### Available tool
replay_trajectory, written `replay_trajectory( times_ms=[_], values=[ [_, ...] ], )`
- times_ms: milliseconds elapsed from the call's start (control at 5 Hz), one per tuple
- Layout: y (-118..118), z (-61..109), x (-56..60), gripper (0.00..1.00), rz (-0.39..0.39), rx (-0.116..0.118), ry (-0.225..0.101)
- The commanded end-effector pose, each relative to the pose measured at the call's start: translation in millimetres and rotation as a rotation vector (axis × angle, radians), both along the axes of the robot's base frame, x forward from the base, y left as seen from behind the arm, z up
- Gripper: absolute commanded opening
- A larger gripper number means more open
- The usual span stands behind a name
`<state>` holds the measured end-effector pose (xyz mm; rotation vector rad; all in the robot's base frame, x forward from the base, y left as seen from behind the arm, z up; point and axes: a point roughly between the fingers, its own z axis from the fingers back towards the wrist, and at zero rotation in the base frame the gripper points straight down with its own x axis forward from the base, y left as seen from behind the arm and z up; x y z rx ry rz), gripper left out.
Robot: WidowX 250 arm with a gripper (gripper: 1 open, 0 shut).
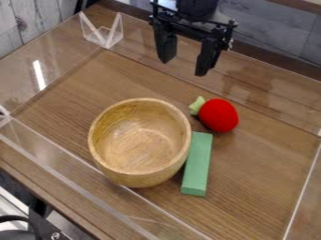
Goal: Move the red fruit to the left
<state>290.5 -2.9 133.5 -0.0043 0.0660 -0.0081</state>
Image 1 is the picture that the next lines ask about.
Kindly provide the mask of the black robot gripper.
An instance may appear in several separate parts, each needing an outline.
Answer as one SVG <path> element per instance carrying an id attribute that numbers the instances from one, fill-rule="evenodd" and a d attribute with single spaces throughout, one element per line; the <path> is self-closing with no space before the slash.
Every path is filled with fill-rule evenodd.
<path id="1" fill-rule="evenodd" d="M 163 63 L 176 55 L 176 35 L 201 40 L 195 75 L 201 77 L 213 68 L 221 50 L 232 44 L 237 22 L 217 9 L 219 0 L 149 0 L 149 24 L 157 58 Z"/>

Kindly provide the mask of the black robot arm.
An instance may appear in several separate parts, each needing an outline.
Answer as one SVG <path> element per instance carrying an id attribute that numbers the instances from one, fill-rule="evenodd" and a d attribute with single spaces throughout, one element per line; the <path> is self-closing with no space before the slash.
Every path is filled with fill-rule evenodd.
<path id="1" fill-rule="evenodd" d="M 201 77 L 215 67 L 221 51 L 232 44 L 233 18 L 217 10 L 219 0 L 149 0 L 149 25 L 159 60 L 167 64 L 176 55 L 177 37 L 200 42 L 193 75 Z"/>

